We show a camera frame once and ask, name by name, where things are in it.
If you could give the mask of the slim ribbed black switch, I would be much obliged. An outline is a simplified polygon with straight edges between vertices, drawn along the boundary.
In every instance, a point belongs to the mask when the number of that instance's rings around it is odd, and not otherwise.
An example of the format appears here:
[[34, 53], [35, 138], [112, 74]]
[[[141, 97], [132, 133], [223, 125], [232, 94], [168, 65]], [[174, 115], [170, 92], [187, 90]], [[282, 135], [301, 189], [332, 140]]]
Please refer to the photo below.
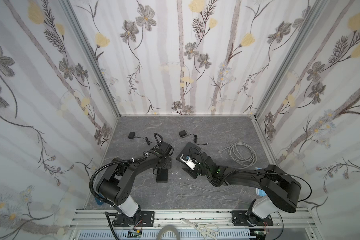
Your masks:
[[156, 175], [157, 183], [167, 183], [168, 182], [169, 169], [158, 169]]

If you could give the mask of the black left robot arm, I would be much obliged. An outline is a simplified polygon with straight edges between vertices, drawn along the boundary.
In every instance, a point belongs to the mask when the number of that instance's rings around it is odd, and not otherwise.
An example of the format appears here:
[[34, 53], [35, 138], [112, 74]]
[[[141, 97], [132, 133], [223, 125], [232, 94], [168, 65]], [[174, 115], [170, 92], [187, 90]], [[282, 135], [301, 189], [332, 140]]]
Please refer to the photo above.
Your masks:
[[154, 213], [143, 212], [131, 197], [131, 192], [136, 177], [149, 169], [153, 170], [157, 183], [168, 182], [174, 148], [164, 142], [161, 135], [155, 133], [154, 137], [156, 143], [141, 157], [128, 160], [115, 158], [90, 177], [89, 189], [95, 199], [117, 210], [116, 213], [105, 212], [111, 229], [153, 226]]

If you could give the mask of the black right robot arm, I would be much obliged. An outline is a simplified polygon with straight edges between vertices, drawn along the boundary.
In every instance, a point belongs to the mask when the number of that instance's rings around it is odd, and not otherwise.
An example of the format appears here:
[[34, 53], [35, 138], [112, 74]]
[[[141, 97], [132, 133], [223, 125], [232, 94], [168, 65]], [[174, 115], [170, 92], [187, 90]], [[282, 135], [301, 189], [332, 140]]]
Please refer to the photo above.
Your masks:
[[244, 213], [244, 226], [255, 227], [278, 211], [291, 214], [297, 211], [302, 186], [276, 165], [259, 170], [218, 166], [210, 156], [195, 146], [185, 147], [177, 160], [186, 165], [183, 170], [193, 179], [205, 176], [214, 187], [226, 184], [263, 190], [266, 195], [253, 200]]

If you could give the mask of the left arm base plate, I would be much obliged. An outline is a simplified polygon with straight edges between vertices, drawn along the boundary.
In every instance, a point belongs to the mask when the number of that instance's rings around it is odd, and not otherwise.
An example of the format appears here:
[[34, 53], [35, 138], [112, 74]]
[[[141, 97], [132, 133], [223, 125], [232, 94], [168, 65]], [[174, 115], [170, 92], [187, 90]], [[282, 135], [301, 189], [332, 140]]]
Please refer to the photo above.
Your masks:
[[125, 214], [117, 214], [112, 221], [112, 225], [116, 228], [153, 227], [154, 220], [154, 211], [140, 211], [133, 217], [127, 217]]

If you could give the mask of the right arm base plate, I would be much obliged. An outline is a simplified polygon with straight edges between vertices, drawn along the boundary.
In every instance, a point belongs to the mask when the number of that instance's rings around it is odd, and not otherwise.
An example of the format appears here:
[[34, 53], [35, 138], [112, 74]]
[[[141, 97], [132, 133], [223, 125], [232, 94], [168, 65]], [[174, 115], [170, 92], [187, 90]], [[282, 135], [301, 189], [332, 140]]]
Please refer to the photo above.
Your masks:
[[232, 223], [235, 227], [270, 227], [273, 226], [273, 220], [270, 215], [265, 219], [260, 219], [256, 215], [247, 215], [247, 210], [231, 211]]

